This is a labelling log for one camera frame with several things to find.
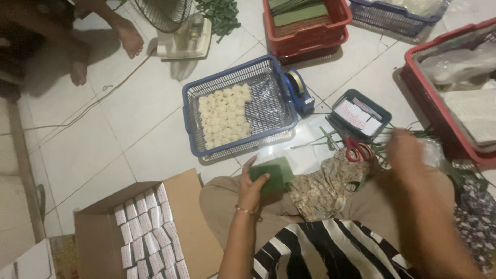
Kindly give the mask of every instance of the electric fan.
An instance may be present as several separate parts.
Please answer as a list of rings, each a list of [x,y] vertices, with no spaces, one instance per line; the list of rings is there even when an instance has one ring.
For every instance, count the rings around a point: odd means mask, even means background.
[[[138,9],[157,29],[157,56],[162,59],[205,57],[210,47],[212,23],[190,14],[193,0],[134,0]]]

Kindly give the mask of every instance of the gold bracelet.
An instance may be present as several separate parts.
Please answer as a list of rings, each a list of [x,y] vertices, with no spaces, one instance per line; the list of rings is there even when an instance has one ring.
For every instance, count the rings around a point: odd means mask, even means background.
[[[234,208],[236,208],[236,210],[240,210],[241,212],[244,212],[244,213],[248,213],[251,215],[258,215],[258,213],[254,212],[254,211],[250,211],[248,209],[243,209],[239,205],[235,205]]]

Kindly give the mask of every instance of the khaki pants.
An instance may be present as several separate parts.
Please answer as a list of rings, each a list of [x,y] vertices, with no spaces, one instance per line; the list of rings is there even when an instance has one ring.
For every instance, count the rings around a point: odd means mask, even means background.
[[[426,169],[425,174],[430,179],[431,185],[438,189],[445,205],[453,210],[454,188],[450,179],[439,170],[430,167]],[[207,183],[200,193],[203,216],[223,249],[226,248],[229,227],[236,211],[239,188],[239,176],[216,177]],[[261,220],[256,225],[255,251],[260,250],[265,243],[289,224],[280,216],[299,214],[288,193],[284,193],[277,199],[277,201],[271,199],[261,201]],[[344,209],[336,218],[359,221],[400,251],[395,212],[375,180],[365,182],[363,187],[346,202]]]

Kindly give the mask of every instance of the red scissors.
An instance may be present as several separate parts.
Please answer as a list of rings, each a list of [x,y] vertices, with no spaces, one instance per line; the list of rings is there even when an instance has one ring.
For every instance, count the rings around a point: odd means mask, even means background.
[[[369,161],[372,158],[372,149],[365,143],[350,137],[343,138],[343,141],[346,145],[345,154],[348,161],[359,162],[360,156],[363,157],[364,161]]]

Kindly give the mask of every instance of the person's leg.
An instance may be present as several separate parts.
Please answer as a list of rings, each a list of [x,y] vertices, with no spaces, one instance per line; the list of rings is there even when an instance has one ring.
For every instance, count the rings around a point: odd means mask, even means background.
[[[201,189],[200,207],[203,216],[223,249],[226,248],[229,227],[238,203],[240,177],[216,177]],[[282,228],[291,222],[280,216],[298,215],[289,194],[285,193],[278,199],[261,201],[261,220],[256,225],[255,251],[258,251],[267,241],[274,237]]]
[[[442,197],[445,206],[453,211],[455,206],[455,192],[451,180],[441,171],[433,167],[426,167],[425,175],[432,181]],[[346,202],[344,209],[336,218],[359,221],[379,236],[387,240],[397,251],[400,251],[400,236],[396,214],[383,189],[378,183],[395,184],[393,179],[370,179]]]
[[[69,54],[70,77],[75,85],[86,83],[86,68],[91,48],[74,38],[70,30],[46,18],[32,3],[24,0],[0,2],[0,17],[15,22],[62,46]]]
[[[145,42],[131,21],[114,12],[104,0],[81,0],[80,3],[103,18],[117,32],[129,58],[139,55]]]

